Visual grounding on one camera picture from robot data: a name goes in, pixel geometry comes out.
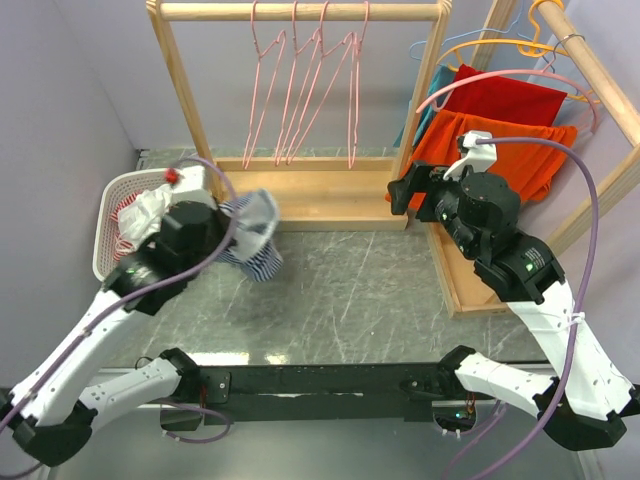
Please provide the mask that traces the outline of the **blue white striped tank top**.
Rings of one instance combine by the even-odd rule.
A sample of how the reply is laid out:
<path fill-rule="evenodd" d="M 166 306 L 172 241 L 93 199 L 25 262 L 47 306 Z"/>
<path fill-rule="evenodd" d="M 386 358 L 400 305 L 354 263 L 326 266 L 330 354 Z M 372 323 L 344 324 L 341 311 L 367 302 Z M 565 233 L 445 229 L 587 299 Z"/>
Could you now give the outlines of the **blue white striped tank top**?
<path fill-rule="evenodd" d="M 279 207 L 265 189 L 241 195 L 238 199 L 220 205 L 220 210 L 231 216 L 238 211 L 238 224 L 229 245 L 216 262 L 238 267 L 256 282 L 272 279 L 283 265 L 283 258 L 275 247 L 273 237 L 280 221 Z"/>

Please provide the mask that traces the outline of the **red white striped tank top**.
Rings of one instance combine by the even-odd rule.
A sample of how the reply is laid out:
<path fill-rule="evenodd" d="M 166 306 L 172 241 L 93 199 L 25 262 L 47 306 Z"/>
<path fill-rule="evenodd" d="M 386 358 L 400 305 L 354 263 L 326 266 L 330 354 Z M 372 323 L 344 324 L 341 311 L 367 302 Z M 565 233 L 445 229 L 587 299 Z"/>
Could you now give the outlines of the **red white striped tank top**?
<path fill-rule="evenodd" d="M 114 211 L 109 215 L 109 218 L 117 225 L 113 255 L 114 260 L 120 260 L 134 249 L 134 243 L 131 240 L 130 233 L 131 221 L 122 217 L 120 213 L 133 204 L 139 194 L 140 192 L 134 192 L 126 196 L 116 205 Z"/>

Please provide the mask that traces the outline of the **pink wire hanger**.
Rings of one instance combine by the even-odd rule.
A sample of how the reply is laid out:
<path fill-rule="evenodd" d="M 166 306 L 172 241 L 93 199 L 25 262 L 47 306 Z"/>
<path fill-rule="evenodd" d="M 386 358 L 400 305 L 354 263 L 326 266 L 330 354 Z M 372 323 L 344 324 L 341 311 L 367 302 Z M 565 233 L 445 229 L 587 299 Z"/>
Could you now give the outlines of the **pink wire hanger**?
<path fill-rule="evenodd" d="M 242 156 L 242 168 L 248 169 L 261 135 L 266 112 L 278 77 L 281 59 L 287 45 L 287 33 L 280 30 L 265 45 L 260 44 L 257 34 L 257 7 L 259 2 L 252 3 L 250 27 L 253 46 L 256 52 L 256 67 L 248 121 L 248 132 Z"/>

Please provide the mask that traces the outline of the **pink hanger of blue top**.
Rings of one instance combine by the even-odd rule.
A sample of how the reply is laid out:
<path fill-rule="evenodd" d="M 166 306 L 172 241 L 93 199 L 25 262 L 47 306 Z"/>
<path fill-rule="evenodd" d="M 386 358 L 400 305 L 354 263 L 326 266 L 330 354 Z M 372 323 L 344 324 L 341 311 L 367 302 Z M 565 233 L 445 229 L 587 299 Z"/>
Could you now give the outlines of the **pink hanger of blue top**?
<path fill-rule="evenodd" d="M 362 29 L 359 33 L 354 32 L 351 42 L 351 69 L 349 77 L 349 110 L 348 110 L 348 133 L 347 133 L 347 165 L 351 170 L 356 162 L 358 148 L 358 130 L 360 120 L 360 64 L 362 44 L 366 36 L 369 22 L 370 4 L 364 2 L 365 15 Z"/>

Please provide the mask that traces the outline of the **pink hanger of striped top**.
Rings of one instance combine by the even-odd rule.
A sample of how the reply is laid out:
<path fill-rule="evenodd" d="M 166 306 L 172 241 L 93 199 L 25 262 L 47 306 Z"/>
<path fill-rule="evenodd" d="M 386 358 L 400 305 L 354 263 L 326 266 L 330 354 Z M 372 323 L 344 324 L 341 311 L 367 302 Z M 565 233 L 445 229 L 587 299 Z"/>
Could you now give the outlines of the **pink hanger of striped top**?
<path fill-rule="evenodd" d="M 291 63 L 291 70 L 289 74 L 289 80 L 287 85 L 287 92 L 285 98 L 285 104 L 283 108 L 283 115 L 281 119 L 280 132 L 274 151 L 275 165 L 280 166 L 286 163 L 287 151 L 289 147 L 289 138 L 294 126 L 294 122 L 298 115 L 298 110 L 302 102 L 302 95 L 305 93 L 307 83 L 309 81 L 309 75 L 311 67 L 313 66 L 318 50 L 321 45 L 320 33 L 318 29 L 315 29 L 313 33 L 304 41 L 300 41 L 298 38 L 297 29 L 297 12 L 298 1 L 294 1 L 291 11 L 291 33 L 292 33 L 292 45 L 293 45 L 293 59 Z M 307 65 L 306 73 L 302 79 L 302 83 L 296 86 L 296 82 L 299 80 L 301 73 L 300 62 L 302 56 L 305 53 L 309 53 L 309 61 Z"/>

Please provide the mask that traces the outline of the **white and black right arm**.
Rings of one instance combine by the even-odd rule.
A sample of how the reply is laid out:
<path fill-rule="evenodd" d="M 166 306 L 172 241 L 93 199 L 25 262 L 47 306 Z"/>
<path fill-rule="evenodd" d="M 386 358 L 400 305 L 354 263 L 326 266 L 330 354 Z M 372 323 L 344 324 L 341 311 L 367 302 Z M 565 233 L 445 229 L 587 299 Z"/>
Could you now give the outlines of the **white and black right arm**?
<path fill-rule="evenodd" d="M 626 432 L 624 417 L 639 412 L 639 388 L 612 364 L 577 310 L 550 248 L 518 228 L 519 195 L 498 175 L 465 168 L 452 179 L 444 167 L 424 162 L 390 182 L 388 194 L 394 215 L 424 196 L 417 219 L 443 226 L 554 369 L 527 373 L 458 346 L 439 362 L 431 392 L 450 398 L 482 393 L 535 418 L 549 412 L 545 433 L 571 451 L 614 446 Z"/>

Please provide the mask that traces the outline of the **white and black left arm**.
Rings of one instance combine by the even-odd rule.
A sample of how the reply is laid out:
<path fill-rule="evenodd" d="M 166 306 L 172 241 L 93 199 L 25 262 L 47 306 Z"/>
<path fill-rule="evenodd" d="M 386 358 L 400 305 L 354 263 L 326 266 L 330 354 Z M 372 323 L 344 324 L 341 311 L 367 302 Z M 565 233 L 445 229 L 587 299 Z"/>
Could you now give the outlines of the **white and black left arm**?
<path fill-rule="evenodd" d="M 1 426 L 12 430 L 25 454 L 59 466 L 138 406 L 197 395 L 200 368 L 178 348 L 112 381 L 91 381 L 127 334 L 234 244 L 237 224 L 235 211 L 182 201 L 164 215 L 158 232 L 120 259 L 67 337 L 27 378 L 1 393 Z"/>

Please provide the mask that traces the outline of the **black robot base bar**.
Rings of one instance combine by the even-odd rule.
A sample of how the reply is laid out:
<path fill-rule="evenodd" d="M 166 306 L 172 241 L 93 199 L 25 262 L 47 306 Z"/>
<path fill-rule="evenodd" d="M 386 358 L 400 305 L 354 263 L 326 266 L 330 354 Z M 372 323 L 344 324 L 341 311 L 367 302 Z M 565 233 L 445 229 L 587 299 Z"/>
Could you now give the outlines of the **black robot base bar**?
<path fill-rule="evenodd" d="M 465 391 L 435 363 L 202 366 L 168 398 L 232 422 L 400 418 L 432 420 L 432 404 L 486 394 Z"/>

